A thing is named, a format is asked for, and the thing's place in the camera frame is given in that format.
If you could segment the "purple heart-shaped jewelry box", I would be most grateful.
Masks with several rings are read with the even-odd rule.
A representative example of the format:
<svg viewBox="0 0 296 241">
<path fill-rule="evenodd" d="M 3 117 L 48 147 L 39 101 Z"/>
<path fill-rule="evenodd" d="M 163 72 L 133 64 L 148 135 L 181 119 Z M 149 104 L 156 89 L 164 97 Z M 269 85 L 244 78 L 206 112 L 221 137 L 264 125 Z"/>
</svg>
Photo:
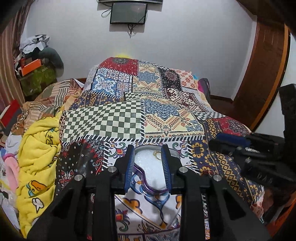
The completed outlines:
<svg viewBox="0 0 296 241">
<path fill-rule="evenodd" d="M 161 161 L 161 146 L 143 145 L 135 148 L 131 189 L 150 196 L 168 192 Z"/>
</svg>

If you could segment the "colourful patchwork bedspread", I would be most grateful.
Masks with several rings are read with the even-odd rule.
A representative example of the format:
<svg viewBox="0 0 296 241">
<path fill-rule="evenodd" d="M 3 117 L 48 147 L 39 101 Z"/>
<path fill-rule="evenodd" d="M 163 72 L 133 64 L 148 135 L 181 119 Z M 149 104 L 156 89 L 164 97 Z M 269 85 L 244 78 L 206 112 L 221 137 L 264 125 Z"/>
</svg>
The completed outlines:
<svg viewBox="0 0 296 241">
<path fill-rule="evenodd" d="M 77 174 L 94 177 L 125 155 L 128 145 L 168 145 L 196 174 L 224 177 L 254 214 L 263 216 L 264 188 L 240 174 L 229 156 L 209 150 L 219 133 L 246 136 L 248 127 L 213 110 L 191 72 L 110 57 L 94 66 L 60 119 L 62 150 L 56 194 Z M 150 196 L 131 188 L 115 197 L 119 240 L 177 240 L 180 195 Z"/>
</svg>

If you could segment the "brown wooden door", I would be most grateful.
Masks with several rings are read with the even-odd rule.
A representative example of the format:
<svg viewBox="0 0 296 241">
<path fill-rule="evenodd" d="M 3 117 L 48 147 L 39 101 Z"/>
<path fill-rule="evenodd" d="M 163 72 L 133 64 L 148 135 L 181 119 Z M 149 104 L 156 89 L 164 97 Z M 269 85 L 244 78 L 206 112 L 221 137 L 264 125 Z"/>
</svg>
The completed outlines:
<svg viewBox="0 0 296 241">
<path fill-rule="evenodd" d="M 273 1 L 240 1 L 256 17 L 250 60 L 234 98 L 238 121 L 252 131 L 267 114 L 280 86 L 290 52 L 290 30 Z"/>
</svg>

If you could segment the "yellow cartoon fleece blanket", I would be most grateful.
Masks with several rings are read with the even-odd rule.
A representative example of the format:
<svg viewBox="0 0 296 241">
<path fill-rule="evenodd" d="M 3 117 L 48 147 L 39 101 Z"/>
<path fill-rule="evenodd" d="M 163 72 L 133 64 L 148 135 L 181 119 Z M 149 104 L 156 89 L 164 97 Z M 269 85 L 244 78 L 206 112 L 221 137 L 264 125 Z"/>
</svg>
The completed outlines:
<svg viewBox="0 0 296 241">
<path fill-rule="evenodd" d="M 61 151 L 59 121 L 54 117 L 34 122 L 24 133 L 18 150 L 18 188 L 16 207 L 20 230 L 27 238 L 34 222 L 53 201 L 56 163 Z"/>
</svg>

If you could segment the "striped brown patterned pillow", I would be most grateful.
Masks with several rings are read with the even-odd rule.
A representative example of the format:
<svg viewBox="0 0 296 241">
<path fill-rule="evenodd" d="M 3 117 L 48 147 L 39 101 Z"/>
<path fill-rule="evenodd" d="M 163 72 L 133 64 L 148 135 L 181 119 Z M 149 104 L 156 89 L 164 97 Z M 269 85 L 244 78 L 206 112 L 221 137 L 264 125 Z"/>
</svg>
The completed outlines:
<svg viewBox="0 0 296 241">
<path fill-rule="evenodd" d="M 83 84 L 76 79 L 67 79 L 50 84 L 34 101 L 27 101 L 21 107 L 21 113 L 11 128 L 13 135 L 23 135 L 36 121 L 53 117 L 67 100 L 79 97 Z"/>
</svg>

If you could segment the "green and orange box pile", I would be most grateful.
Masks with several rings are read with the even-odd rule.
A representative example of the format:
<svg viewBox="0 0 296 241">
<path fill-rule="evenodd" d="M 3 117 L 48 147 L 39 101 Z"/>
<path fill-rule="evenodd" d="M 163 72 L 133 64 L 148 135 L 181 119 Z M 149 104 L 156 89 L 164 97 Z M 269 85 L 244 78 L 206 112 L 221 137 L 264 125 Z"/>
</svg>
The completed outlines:
<svg viewBox="0 0 296 241">
<path fill-rule="evenodd" d="M 49 41 L 48 35 L 41 34 L 20 43 L 14 66 L 24 97 L 37 96 L 64 74 L 64 63 Z"/>
</svg>

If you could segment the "wall-mounted black screen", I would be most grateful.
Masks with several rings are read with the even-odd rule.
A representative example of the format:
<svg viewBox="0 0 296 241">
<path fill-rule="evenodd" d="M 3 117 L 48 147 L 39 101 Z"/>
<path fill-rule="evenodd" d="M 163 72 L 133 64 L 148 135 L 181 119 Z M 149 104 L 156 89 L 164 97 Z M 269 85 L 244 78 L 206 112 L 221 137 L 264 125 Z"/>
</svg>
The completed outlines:
<svg viewBox="0 0 296 241">
<path fill-rule="evenodd" d="M 147 4 L 145 3 L 113 3 L 110 24 L 145 24 Z"/>
</svg>

